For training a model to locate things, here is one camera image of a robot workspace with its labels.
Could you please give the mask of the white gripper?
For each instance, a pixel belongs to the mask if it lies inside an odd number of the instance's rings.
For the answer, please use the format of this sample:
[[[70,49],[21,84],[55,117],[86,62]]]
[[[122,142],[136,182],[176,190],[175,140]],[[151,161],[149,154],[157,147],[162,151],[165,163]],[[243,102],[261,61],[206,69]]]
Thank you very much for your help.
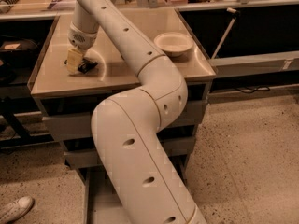
[[[96,37],[97,33],[82,32],[73,23],[70,24],[68,40],[74,48],[70,48],[67,52],[66,69],[71,75],[76,74],[83,60],[83,53],[79,49],[83,51],[90,49]]]

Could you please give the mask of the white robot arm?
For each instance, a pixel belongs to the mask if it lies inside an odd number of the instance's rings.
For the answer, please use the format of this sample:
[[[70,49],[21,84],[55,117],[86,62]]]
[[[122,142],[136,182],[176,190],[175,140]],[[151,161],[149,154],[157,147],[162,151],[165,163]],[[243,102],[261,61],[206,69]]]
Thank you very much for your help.
[[[157,133],[182,113],[188,97],[173,62],[110,0],[76,0],[73,29],[103,29],[140,85],[93,111],[93,141],[132,224],[206,224]]]

